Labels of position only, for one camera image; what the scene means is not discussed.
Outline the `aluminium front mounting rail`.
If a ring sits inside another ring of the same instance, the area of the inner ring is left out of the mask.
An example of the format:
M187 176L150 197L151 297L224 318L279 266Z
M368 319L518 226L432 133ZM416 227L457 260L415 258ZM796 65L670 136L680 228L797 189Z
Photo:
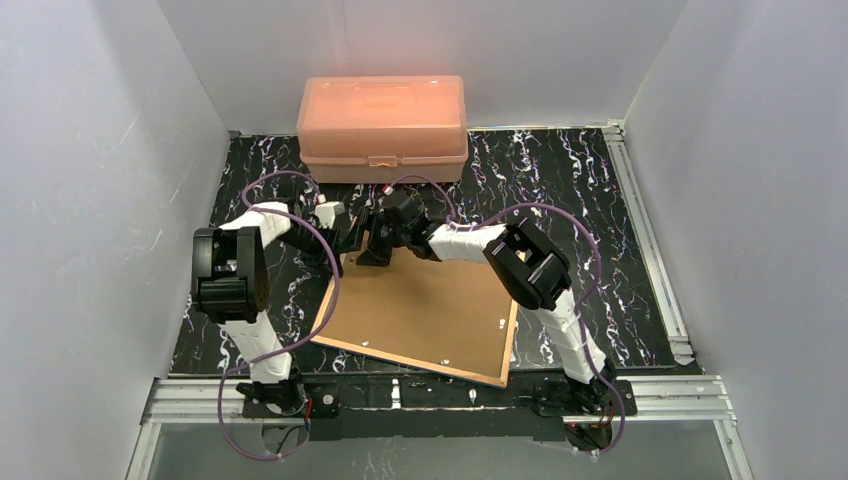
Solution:
M488 412L529 407L552 381L550 371L519 371L504 388L425 374L316 375L304 387L313 400L313 418L348 411ZM174 378L155 382L142 418L159 423L236 423L270 417L251 410L255 402L236 389L237 381ZM617 381L625 417L635 421L734 421L736 412L722 379L707 375L630 376Z

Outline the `translucent pink plastic storage box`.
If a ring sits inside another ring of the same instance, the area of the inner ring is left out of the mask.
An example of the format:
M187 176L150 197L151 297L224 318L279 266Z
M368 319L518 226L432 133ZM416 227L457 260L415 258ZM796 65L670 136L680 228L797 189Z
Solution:
M313 77L296 132L321 184L460 180L468 159L461 77Z

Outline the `aluminium right side rail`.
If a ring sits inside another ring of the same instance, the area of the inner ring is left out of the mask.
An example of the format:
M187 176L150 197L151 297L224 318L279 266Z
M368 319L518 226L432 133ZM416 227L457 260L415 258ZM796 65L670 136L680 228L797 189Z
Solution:
M677 365L691 365L695 362L695 354L642 199L625 143L625 131L620 123L615 122L603 126L601 131L630 214L673 359Z

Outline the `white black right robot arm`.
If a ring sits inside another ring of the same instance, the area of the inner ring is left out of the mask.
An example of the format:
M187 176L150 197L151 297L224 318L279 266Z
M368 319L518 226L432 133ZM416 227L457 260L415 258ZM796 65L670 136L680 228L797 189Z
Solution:
M588 386L614 381L614 368L579 313L569 259L530 219L501 223L492 217L479 225L436 220L408 194L393 191L379 206L361 210L348 241L352 248L365 246L365 265L386 266L401 247L423 260L489 265L510 297L544 327L569 380Z

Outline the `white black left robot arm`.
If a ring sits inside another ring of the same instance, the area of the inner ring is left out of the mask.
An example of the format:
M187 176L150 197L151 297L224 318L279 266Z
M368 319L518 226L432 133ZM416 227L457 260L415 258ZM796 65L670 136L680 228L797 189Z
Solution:
M195 231L192 247L193 308L218 325L247 363L251 381L278 384L292 377L294 359L271 324L271 285L265 250L284 243L343 274L340 227L346 207L319 198L304 216L296 203L254 204L238 218Z

